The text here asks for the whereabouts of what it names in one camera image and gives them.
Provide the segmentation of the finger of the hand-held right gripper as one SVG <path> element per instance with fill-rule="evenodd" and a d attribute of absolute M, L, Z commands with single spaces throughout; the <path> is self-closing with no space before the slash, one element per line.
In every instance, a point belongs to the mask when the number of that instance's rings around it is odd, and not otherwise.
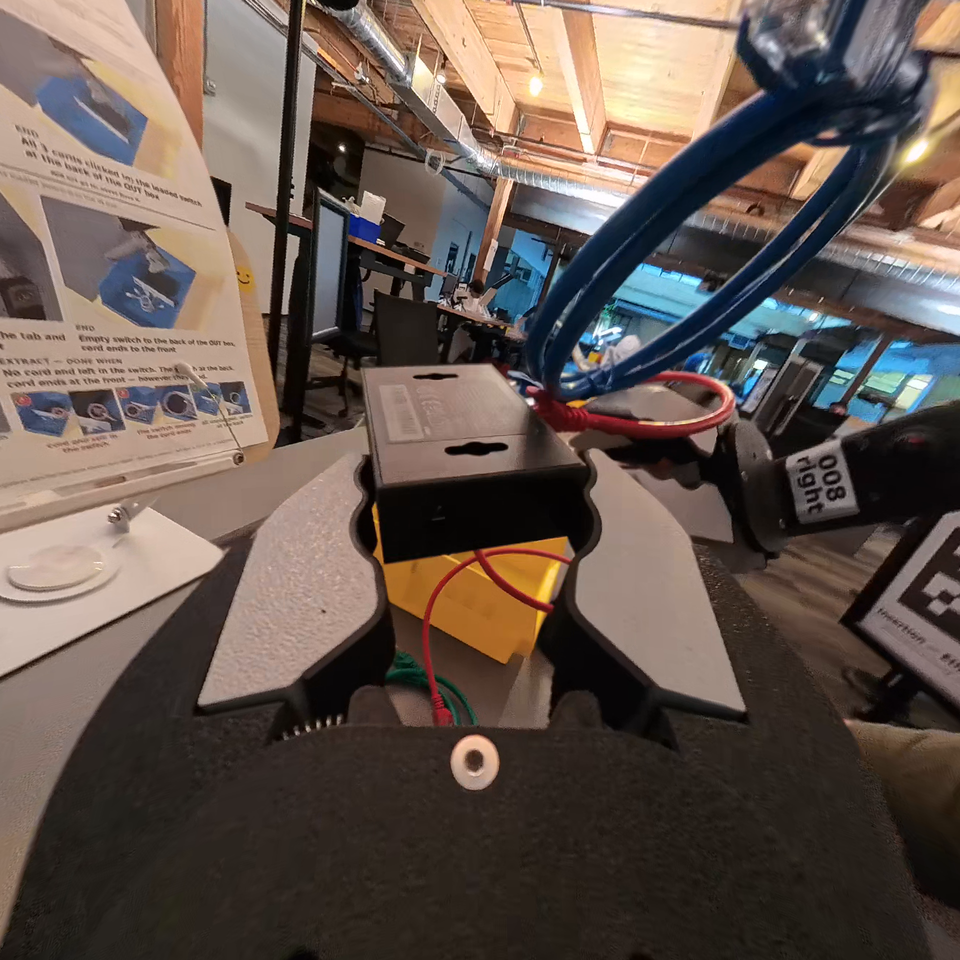
<path fill-rule="evenodd" d="M 596 471 L 601 515 L 621 514 L 633 526 L 650 526 L 656 537 L 686 535 L 703 544 L 732 546 L 735 524 L 719 488 L 704 480 L 694 462 L 660 457 L 644 463 L 625 445 L 578 443 L 578 454 Z"/>
<path fill-rule="evenodd" d="M 675 423 L 701 419 L 718 406 L 718 396 L 702 387 L 636 386 L 594 397 L 582 410 L 594 416 Z"/>

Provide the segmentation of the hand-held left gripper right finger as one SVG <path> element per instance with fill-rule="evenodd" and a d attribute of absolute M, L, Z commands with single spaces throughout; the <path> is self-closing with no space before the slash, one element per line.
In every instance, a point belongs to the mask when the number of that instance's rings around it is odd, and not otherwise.
<path fill-rule="evenodd" d="M 551 706 L 596 701 L 608 727 L 676 711 L 743 722 L 748 709 L 688 534 L 606 453 L 583 455 L 589 529 L 549 615 Z"/>

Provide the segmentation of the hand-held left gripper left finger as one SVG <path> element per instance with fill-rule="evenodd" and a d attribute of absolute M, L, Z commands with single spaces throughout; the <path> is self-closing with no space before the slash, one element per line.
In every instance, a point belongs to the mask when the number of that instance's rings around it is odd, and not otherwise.
<path fill-rule="evenodd" d="M 256 532 L 198 692 L 203 714 L 347 714 L 396 654 L 369 459 L 348 452 Z"/>

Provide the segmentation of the yellow plastic bin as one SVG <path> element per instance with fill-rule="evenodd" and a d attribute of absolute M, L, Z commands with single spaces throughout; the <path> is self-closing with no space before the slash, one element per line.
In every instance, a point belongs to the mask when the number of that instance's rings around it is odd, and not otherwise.
<path fill-rule="evenodd" d="M 374 557 L 383 569 L 390 603 L 422 618 L 437 583 L 469 554 L 387 563 L 378 545 Z M 493 556 L 489 562 L 512 587 L 543 604 L 553 600 L 566 567 L 557 559 L 520 554 Z M 545 621 L 544 610 L 504 591 L 476 562 L 445 586 L 430 616 L 433 628 L 501 664 L 514 655 L 529 658 Z"/>

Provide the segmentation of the black ethernet switch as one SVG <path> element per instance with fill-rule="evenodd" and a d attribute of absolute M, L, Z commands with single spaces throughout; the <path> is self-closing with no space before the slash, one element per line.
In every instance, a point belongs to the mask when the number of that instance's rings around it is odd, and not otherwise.
<path fill-rule="evenodd" d="M 385 562 L 590 538 L 591 468 L 493 366 L 376 366 L 363 390 Z"/>

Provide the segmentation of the black framed code sign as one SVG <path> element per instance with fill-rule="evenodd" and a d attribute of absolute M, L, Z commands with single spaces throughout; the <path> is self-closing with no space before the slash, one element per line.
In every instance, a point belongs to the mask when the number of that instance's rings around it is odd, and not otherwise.
<path fill-rule="evenodd" d="M 959 512 L 915 519 L 840 623 L 882 658 L 858 719 L 908 724 L 925 695 L 959 719 Z"/>

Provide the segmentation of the black mesh chair back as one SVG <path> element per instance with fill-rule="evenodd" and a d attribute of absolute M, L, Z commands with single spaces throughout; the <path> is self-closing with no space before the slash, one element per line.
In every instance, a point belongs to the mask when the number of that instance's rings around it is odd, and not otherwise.
<path fill-rule="evenodd" d="M 373 326 L 379 367 L 436 366 L 439 311 L 434 302 L 374 292 Z"/>

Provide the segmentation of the wooden desk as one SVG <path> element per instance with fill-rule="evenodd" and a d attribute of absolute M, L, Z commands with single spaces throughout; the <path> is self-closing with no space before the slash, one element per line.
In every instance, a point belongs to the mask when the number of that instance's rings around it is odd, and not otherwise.
<path fill-rule="evenodd" d="M 245 208 L 276 225 L 276 210 L 250 201 L 245 203 Z M 291 215 L 287 233 L 309 247 L 313 234 L 313 222 L 302 216 Z M 370 242 L 353 234 L 347 234 L 346 242 L 348 247 L 360 251 L 359 264 L 362 273 L 367 271 L 391 278 L 391 296 L 399 296 L 402 287 L 407 283 L 411 287 L 420 288 L 423 292 L 433 284 L 434 278 L 440 278 L 440 286 L 442 286 L 448 277 L 453 276 L 451 273 L 431 266 L 428 262 L 421 262 L 412 256 L 389 249 L 379 242 Z"/>

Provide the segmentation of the black framed sign stand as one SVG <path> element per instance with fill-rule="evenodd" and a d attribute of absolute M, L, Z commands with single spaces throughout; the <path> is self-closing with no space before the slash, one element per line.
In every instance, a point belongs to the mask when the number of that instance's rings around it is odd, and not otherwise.
<path fill-rule="evenodd" d="M 310 343 L 326 344 L 342 330 L 350 212 L 316 187 L 309 265 Z"/>

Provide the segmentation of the printed instruction poster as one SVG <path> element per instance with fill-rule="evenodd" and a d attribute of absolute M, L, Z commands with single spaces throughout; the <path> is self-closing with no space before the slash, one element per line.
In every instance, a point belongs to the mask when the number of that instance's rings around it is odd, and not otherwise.
<path fill-rule="evenodd" d="M 2 2 L 2 528 L 268 440 L 230 235 L 124 2 Z"/>

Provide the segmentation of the wooden column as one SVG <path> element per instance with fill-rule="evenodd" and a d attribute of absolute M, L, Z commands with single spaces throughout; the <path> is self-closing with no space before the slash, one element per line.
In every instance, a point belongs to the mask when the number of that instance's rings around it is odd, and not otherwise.
<path fill-rule="evenodd" d="M 204 1 L 154 1 L 157 58 L 199 148 L 204 141 Z"/>

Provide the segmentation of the silver spiral ventilation duct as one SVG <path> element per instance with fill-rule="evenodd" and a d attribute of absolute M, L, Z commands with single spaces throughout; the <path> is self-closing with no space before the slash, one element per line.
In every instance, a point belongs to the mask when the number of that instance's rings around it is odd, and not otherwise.
<path fill-rule="evenodd" d="M 537 165 L 480 144 L 460 107 L 418 54 L 404 53 L 364 2 L 349 10 L 324 11 L 340 21 L 366 54 L 381 66 L 391 89 L 452 158 L 478 175 L 506 180 L 608 208 L 619 207 L 652 177 L 617 167 L 586 163 L 578 170 Z"/>

